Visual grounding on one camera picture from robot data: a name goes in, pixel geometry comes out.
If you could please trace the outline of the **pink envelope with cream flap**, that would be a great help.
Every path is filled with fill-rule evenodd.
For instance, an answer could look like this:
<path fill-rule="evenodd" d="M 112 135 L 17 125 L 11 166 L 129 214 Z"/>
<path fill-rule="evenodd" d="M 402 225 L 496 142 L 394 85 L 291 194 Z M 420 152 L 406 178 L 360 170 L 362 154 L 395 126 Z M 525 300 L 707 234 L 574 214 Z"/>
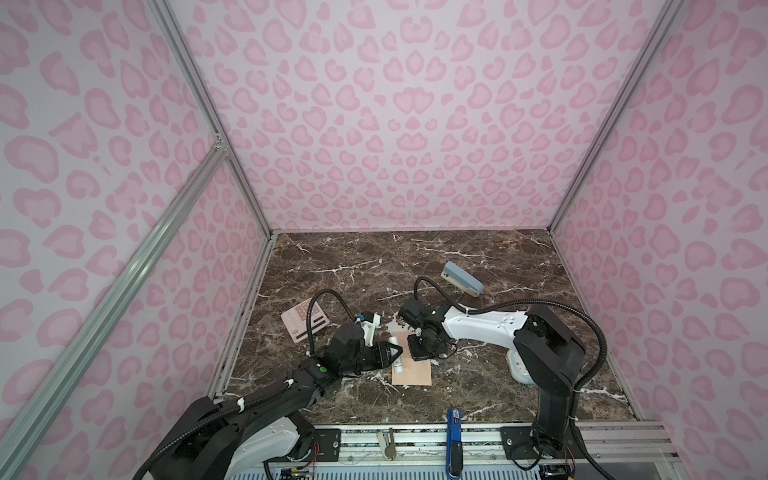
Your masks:
<path fill-rule="evenodd" d="M 432 384 L 431 363 L 416 361 L 408 346 L 408 332 L 397 332 L 390 337 L 392 343 L 402 347 L 403 352 L 392 365 L 392 384 L 395 386 L 430 386 Z"/>

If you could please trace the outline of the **white glue stick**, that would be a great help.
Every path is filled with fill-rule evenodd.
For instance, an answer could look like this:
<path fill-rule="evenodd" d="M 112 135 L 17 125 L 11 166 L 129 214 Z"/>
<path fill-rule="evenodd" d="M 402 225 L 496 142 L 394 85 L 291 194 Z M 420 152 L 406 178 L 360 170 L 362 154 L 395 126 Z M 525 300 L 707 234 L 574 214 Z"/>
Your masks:
<path fill-rule="evenodd" d="M 403 352 L 402 346 L 399 344 L 399 341 L 396 337 L 390 337 L 387 340 L 387 343 L 389 345 L 389 349 L 392 356 L 399 356 Z"/>

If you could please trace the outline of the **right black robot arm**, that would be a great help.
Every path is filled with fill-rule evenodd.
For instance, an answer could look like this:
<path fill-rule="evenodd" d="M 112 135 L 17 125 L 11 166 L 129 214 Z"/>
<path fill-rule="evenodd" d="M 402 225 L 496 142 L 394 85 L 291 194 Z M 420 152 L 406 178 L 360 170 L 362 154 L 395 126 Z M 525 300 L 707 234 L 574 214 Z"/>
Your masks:
<path fill-rule="evenodd" d="M 577 391 L 593 376 L 585 369 L 585 343 L 552 311 L 559 306 L 535 299 L 525 311 L 507 311 L 428 305 L 412 298 L 398 316 L 416 331 L 408 337 L 415 360 L 446 357 L 462 340 L 506 349 L 513 378 L 538 388 L 538 411 L 522 444 L 533 454 L 554 458 L 568 450 Z"/>

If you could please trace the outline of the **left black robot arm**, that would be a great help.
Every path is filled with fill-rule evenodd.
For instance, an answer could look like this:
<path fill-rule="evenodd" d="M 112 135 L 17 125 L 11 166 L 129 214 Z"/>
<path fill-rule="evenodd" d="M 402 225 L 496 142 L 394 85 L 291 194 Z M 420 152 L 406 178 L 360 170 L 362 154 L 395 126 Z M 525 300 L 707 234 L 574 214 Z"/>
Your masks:
<path fill-rule="evenodd" d="M 285 379 L 218 404 L 195 400 L 134 477 L 225 479 L 232 464 L 247 469 L 280 457 L 301 459 L 314 428 L 299 411 L 333 394 L 347 377 L 389 368 L 402 353 L 388 341 L 367 342 L 361 325 L 346 324 Z"/>

